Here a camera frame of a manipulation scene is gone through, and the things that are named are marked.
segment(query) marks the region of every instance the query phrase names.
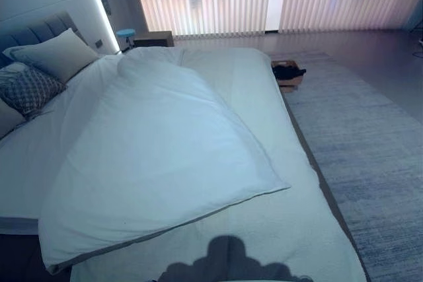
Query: floor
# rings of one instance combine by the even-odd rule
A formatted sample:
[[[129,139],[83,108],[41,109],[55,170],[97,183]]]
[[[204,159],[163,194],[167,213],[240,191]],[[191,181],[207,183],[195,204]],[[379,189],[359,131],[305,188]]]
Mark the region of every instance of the floor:
[[[422,123],[423,59],[421,35],[403,31],[266,34],[248,38],[177,40],[176,46],[213,49],[253,47],[267,54],[320,50],[357,73]],[[36,236],[0,235],[1,281],[68,281],[69,272],[49,275],[42,265]]]
[[[175,46],[209,50],[252,47],[267,54],[319,50],[390,98],[423,122],[423,35],[405,31],[345,31],[309,34],[266,34],[245,38],[177,40]]]

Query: black cloth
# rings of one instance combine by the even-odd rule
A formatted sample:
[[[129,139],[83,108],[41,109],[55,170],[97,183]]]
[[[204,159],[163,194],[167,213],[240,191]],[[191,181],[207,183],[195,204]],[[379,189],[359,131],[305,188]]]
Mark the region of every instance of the black cloth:
[[[277,65],[272,68],[273,74],[276,79],[293,79],[294,77],[303,76],[306,72],[305,69],[299,69],[295,66]]]

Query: gray floor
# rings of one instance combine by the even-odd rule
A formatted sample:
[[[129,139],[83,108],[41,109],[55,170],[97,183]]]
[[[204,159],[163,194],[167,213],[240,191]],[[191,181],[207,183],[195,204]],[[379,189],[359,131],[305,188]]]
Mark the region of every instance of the gray floor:
[[[177,40],[175,46],[204,50],[252,47],[267,54],[319,50],[331,55],[423,123],[423,59],[412,55],[423,50],[419,37],[418,32],[345,31]]]

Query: wall switch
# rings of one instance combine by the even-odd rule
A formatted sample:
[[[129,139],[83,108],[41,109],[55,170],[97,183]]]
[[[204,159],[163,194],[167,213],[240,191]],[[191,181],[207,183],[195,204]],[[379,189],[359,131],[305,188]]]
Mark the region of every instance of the wall switch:
[[[102,40],[99,40],[99,41],[95,42],[95,47],[96,47],[97,49],[98,49],[98,48],[101,48],[101,47],[102,47],[102,45],[103,45]]]

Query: mattress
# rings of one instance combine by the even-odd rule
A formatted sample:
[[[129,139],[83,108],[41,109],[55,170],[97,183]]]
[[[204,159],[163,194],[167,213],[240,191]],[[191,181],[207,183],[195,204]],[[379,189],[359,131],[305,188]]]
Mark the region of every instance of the mattress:
[[[85,260],[73,266],[73,282],[365,281],[298,141],[267,56],[250,49],[143,48],[129,54],[197,70],[255,134],[291,188]]]
[[[44,197],[123,55],[86,67],[43,114],[0,140],[0,234],[38,234]]]

